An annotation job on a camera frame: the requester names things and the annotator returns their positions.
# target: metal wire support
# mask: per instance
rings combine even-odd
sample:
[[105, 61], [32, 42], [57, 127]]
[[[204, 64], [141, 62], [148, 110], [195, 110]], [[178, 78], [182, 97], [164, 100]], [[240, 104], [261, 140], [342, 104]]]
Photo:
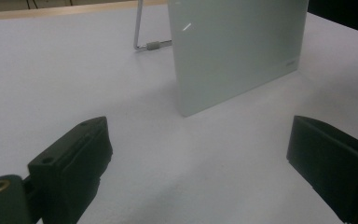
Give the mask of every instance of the metal wire support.
[[162, 42], [155, 41], [155, 42], [147, 43], [142, 46], [138, 46], [139, 31], [141, 29], [141, 17], [142, 17], [143, 7], [144, 7], [144, 0], [138, 0], [138, 10], [136, 13], [135, 37], [133, 38], [133, 47], [137, 51], [144, 51], [144, 50], [154, 50], [154, 49], [160, 49], [160, 48], [171, 46], [172, 45], [171, 40], [162, 41]]

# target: glass panel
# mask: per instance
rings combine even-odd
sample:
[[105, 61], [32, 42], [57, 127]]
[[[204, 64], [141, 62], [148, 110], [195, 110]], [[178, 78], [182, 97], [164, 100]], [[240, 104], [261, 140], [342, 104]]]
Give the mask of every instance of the glass panel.
[[184, 116], [297, 69], [308, 0], [168, 0]]

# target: white glass board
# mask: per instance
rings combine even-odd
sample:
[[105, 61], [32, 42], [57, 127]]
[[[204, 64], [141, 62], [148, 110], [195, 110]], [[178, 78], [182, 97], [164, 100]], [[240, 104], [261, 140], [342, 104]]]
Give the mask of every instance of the white glass board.
[[297, 69], [308, 0], [168, 0], [184, 116]]

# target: white tabletop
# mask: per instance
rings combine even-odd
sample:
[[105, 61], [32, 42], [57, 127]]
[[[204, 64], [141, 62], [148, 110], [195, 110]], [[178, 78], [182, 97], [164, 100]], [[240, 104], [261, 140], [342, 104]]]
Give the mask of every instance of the white tabletop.
[[[0, 21], [0, 175], [107, 116], [113, 160], [78, 223], [341, 223], [287, 162], [294, 115], [358, 138], [358, 32], [308, 15], [300, 68], [189, 118], [172, 49], [135, 53], [135, 8]], [[141, 42], [166, 40], [147, 7]]]

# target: dark background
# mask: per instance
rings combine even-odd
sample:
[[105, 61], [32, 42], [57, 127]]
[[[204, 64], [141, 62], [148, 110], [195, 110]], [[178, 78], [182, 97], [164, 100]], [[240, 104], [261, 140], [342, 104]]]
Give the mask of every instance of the dark background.
[[358, 0], [310, 0], [308, 12], [358, 30]]

